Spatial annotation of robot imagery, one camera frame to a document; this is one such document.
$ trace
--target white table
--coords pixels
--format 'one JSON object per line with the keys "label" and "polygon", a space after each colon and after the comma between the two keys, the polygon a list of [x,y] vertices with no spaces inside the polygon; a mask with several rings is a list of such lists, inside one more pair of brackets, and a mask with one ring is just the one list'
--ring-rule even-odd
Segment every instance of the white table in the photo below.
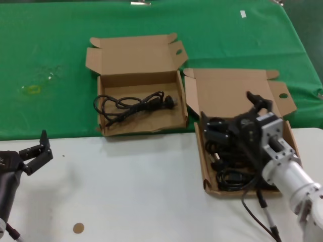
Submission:
{"label": "white table", "polygon": [[[305,170],[323,184],[323,131],[293,132]],[[19,151],[37,143],[0,142],[0,149]],[[204,192],[195,134],[50,143],[54,160],[22,176],[9,219],[27,242],[273,241],[240,199]],[[282,240],[301,242],[287,202],[267,202]],[[247,204],[266,224],[256,200]],[[78,222],[85,225],[81,234],[73,233]],[[6,234],[2,241],[12,239]]]}

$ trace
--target box lid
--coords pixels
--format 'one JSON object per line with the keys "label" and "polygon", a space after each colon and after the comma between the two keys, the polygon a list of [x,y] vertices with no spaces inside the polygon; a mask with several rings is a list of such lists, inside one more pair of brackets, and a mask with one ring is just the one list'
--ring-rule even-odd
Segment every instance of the box lid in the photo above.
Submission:
{"label": "box lid", "polygon": [[296,110],[296,105],[283,82],[276,78],[276,70],[252,69],[184,69],[186,102],[197,114],[235,117],[252,107],[246,92],[261,95],[273,101],[273,112],[285,116]]}
{"label": "box lid", "polygon": [[123,38],[91,38],[86,66],[101,75],[177,70],[187,54],[177,34]]}

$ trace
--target open cardboard box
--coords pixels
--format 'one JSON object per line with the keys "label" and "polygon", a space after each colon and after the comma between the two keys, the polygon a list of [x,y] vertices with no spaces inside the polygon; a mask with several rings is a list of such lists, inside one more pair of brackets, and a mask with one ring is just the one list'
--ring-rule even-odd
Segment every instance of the open cardboard box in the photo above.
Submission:
{"label": "open cardboard box", "polygon": [[[184,69],[187,104],[200,115],[233,118],[247,112],[252,103],[246,92],[251,91],[273,101],[273,112],[283,117],[296,110],[296,105],[283,82],[270,81],[278,77],[278,71],[248,69]],[[199,150],[203,187],[207,193],[216,195],[242,195],[243,191],[225,192],[218,189],[216,171],[211,168],[209,155],[204,149],[205,139],[201,126],[194,124]],[[284,121],[283,137],[298,150],[288,121]]]}
{"label": "open cardboard box", "polygon": [[[186,100],[178,68],[187,60],[187,54],[182,42],[176,39],[176,34],[90,39],[96,48],[87,49],[86,66],[100,74],[98,95],[143,99],[156,91],[164,91],[165,97],[170,95],[177,100],[173,109],[139,112],[110,128],[105,126],[104,116],[99,115],[98,123],[104,136],[186,127]],[[114,102],[106,102],[105,111],[124,110],[117,109]]]}

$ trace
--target brown sticker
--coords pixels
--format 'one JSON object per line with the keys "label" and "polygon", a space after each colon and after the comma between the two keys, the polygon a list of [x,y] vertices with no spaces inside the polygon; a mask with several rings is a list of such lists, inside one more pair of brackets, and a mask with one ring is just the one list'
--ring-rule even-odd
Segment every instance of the brown sticker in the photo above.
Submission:
{"label": "brown sticker", "polygon": [[84,230],[84,224],[83,223],[77,223],[73,227],[74,233],[82,233]]}

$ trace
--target green cloth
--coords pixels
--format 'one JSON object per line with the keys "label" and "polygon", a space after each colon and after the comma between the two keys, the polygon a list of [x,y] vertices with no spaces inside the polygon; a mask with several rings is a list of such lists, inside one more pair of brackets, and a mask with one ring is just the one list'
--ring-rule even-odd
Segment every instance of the green cloth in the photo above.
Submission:
{"label": "green cloth", "polygon": [[[0,139],[39,138],[42,129],[51,138],[99,136],[96,75],[85,68],[90,37],[172,32],[189,56],[185,67],[279,70],[298,107],[292,127],[323,128],[322,84],[286,13],[269,0],[3,4]],[[178,132],[193,131],[192,120]]]}

